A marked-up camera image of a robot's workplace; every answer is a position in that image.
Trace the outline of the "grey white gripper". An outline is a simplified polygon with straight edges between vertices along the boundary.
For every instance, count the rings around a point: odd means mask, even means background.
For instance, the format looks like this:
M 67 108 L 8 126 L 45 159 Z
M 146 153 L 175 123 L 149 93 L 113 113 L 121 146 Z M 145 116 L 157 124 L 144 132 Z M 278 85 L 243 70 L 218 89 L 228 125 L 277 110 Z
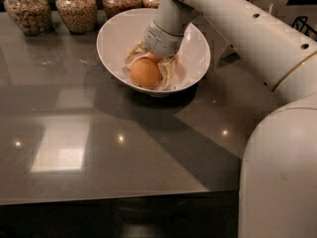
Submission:
M 158 69 L 162 77 L 162 85 L 168 87 L 175 74 L 178 52 L 183 37 L 174 36 L 162 30 L 154 21 L 151 21 L 145 31 L 143 41 L 137 42 L 127 53 L 125 63 L 130 63 L 135 57 L 142 56 L 148 50 L 158 58 Z

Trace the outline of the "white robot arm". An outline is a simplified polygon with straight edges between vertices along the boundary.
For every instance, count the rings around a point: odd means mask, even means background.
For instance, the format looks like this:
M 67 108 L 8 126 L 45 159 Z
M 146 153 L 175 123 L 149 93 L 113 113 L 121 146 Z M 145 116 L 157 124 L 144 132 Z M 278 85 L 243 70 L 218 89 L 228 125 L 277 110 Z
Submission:
M 127 57 L 171 66 L 202 15 L 283 102 L 253 132 L 243 157 L 239 238 L 317 238 L 317 44 L 246 0 L 161 0 Z

